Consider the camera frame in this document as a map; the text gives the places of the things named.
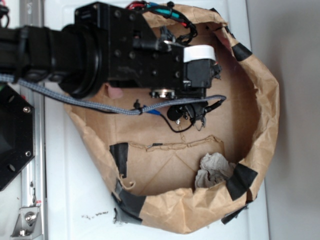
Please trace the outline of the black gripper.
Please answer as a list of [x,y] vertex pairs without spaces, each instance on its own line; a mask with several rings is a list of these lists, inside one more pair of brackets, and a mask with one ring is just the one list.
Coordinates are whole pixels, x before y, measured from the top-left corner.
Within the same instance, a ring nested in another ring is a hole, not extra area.
[[168,121],[205,122],[223,103],[207,96],[220,76],[212,46],[191,45],[196,26],[172,2],[135,1],[125,8],[94,2],[76,9],[74,23],[89,27],[101,41],[104,80],[118,88],[149,89],[164,98]]

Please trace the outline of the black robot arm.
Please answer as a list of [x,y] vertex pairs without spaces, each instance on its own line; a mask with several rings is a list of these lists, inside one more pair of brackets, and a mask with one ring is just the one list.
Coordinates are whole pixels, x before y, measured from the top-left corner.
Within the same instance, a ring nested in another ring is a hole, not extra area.
[[[207,89],[221,67],[209,45],[191,46],[196,26],[172,2],[136,1],[126,8],[94,2],[62,30],[24,26],[0,30],[0,80],[63,103],[128,116],[168,107],[167,116],[203,121],[218,108]],[[148,89],[164,102],[131,110],[89,102],[104,84]]]

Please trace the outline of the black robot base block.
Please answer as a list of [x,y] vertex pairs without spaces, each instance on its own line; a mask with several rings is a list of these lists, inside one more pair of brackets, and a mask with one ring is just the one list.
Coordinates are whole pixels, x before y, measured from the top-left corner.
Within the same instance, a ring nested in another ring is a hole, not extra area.
[[34,107],[9,85],[0,88],[0,190],[34,158]]

